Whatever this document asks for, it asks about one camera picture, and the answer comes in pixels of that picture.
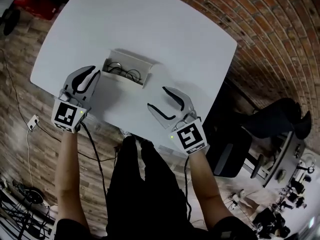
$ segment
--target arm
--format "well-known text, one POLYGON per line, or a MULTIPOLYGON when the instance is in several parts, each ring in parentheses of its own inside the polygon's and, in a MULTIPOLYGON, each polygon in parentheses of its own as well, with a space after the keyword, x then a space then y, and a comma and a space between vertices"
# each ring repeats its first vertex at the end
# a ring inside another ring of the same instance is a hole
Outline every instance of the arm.
POLYGON ((233 215, 220 196, 217 182, 205 153, 199 150, 191 154, 189 160, 193 189, 199 200, 206 227, 210 230, 220 220, 233 215))
POLYGON ((78 134, 65 131, 55 171, 55 192, 58 200, 58 220, 70 219, 87 229, 88 223, 80 202, 78 134))

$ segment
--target shoe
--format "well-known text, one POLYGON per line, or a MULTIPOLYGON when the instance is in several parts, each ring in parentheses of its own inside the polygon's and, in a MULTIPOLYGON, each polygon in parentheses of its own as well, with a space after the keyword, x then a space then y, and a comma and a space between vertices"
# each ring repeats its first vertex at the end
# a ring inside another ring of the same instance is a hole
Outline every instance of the shoe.
POLYGON ((119 128, 120 132, 122 133, 123 135, 123 138, 125 139, 126 137, 129 137, 129 136, 133 136, 131 132, 128 132, 128 131, 125 131, 121 128, 119 128))

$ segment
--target black pants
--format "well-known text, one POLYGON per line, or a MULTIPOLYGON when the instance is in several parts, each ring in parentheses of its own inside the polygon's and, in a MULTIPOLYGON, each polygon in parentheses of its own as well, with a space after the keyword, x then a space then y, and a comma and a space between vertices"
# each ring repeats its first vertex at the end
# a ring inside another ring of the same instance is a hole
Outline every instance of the black pants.
POLYGON ((140 176, 133 136, 123 140, 118 154, 107 193, 106 230, 110 238, 128 232, 140 237, 148 237, 148 232, 164 235, 178 230, 181 233, 190 225, 186 198, 174 173, 151 142, 144 141, 141 147, 145 180, 140 176))

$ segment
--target red object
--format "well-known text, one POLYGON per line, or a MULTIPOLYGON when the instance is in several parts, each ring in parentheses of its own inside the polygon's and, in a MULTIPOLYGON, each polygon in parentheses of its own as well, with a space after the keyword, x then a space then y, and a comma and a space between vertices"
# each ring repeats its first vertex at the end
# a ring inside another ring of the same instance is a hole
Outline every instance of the red object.
POLYGON ((13 3, 46 20, 51 20, 60 6, 59 0, 14 0, 13 3))

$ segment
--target black cable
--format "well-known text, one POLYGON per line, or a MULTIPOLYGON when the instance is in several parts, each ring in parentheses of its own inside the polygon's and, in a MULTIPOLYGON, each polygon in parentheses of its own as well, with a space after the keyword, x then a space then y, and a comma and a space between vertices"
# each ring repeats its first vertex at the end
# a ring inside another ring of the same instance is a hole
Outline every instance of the black cable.
POLYGON ((184 181, 185 181, 185 202, 186 205, 189 207, 189 213, 188 213, 188 221, 190 221, 191 218, 191 205, 188 202, 188 181, 187 181, 187 164, 189 161, 189 157, 187 157, 187 159, 185 160, 185 164, 184 164, 184 181))
MULTIPOLYGON (((7 218, 4 218, 4 219, 5 219, 6 222, 8 222, 8 223, 11 225, 10 221, 9 221, 7 218)), ((17 236, 15 233, 13 233, 13 231, 12 231, 10 228, 8 228, 1 220, 0 220, 0 224, 1 224, 1 226, 10 234, 11 237, 15 237, 15 238, 18 237, 18 236, 17 236)), ((15 229, 15 230, 18 232, 17 228, 14 227, 13 225, 11 225, 11 228, 12 228, 12 229, 15 229)))
POLYGON ((100 159, 99 159, 99 156, 98 156, 98 152, 96 150, 96 146, 95 146, 94 140, 92 139, 91 134, 90 134, 89 130, 87 129, 87 126, 83 122, 81 123, 81 125, 83 126, 83 128, 86 131, 86 133, 88 134, 88 137, 89 137, 89 139, 91 141, 91 144, 92 144, 92 147, 94 149, 94 153, 95 153, 95 156, 96 156, 96 159, 97 159, 97 162, 98 162, 98 166, 99 166, 99 170, 100 170, 101 178, 102 178, 102 186, 103 186, 103 193, 104 193, 104 199, 105 199, 105 207, 107 207, 107 192, 106 192, 106 186, 105 186, 105 177, 104 177, 104 172, 102 171, 102 167, 101 167, 100 159))
MULTIPOLYGON (((60 140, 60 139, 54 137, 51 133, 49 133, 49 132, 47 132, 45 129, 41 128, 38 123, 37 123, 36 125, 37 125, 42 131, 44 131, 46 134, 48 134, 51 138, 53 138, 53 139, 55 139, 56 141, 58 141, 58 142, 61 143, 61 140, 60 140)), ((86 158, 88 158, 88 159, 91 159, 91 160, 94 160, 94 161, 98 161, 97 159, 94 159, 94 158, 92 158, 92 157, 89 157, 89 156, 85 155, 84 153, 81 153, 81 152, 79 152, 79 151, 78 151, 78 153, 79 153, 80 155, 83 155, 84 157, 86 157, 86 158)), ((105 162, 105 161, 109 161, 109 160, 116 159, 117 156, 118 156, 118 155, 117 155, 117 152, 115 152, 114 157, 112 157, 112 158, 107 158, 107 159, 104 159, 104 160, 100 160, 100 162, 105 162)))
POLYGON ((224 199, 222 202, 224 203, 227 199, 229 199, 229 197, 227 197, 226 199, 224 199))
POLYGON ((116 161, 117 161, 116 158, 117 158, 116 155, 114 155, 113 169, 116 168, 116 161))
POLYGON ((231 200, 231 201, 229 201, 229 202, 226 202, 226 203, 224 203, 225 205, 227 205, 227 204, 229 204, 229 203, 231 203, 233 200, 231 200))
POLYGON ((255 190, 255 191, 253 191, 253 192, 251 192, 251 193, 249 193, 249 194, 246 194, 242 199, 244 199, 244 198, 246 198, 246 197, 248 197, 248 196, 250 196, 250 195, 252 195, 252 194, 254 194, 254 193, 258 192, 258 191, 260 191, 260 189, 255 190))
POLYGON ((22 120, 24 121, 26 127, 28 127, 28 124, 27 124, 27 122, 25 121, 25 119, 24 119, 24 117, 23 117, 23 115, 22 115, 22 113, 21 113, 21 111, 20 111, 20 103, 19 103, 19 100, 18 100, 17 90, 16 90, 16 87, 15 87, 14 81, 13 81, 11 75, 10 75, 10 71, 9 71, 9 69, 8 69, 8 65, 7 65, 7 61, 6 61, 6 57, 5 57, 5 52, 4 52, 4 50, 2 50, 1 48, 0 48, 0 50, 1 50, 2 53, 3 53, 3 61, 4 61, 3 66, 5 67, 6 71, 8 72, 9 78, 10 78, 10 80, 11 80, 12 87, 13 87, 14 92, 15 92, 15 99, 16 99, 16 103, 17 103, 17 105, 18 105, 18 111, 19 111, 20 116, 21 116, 22 120))

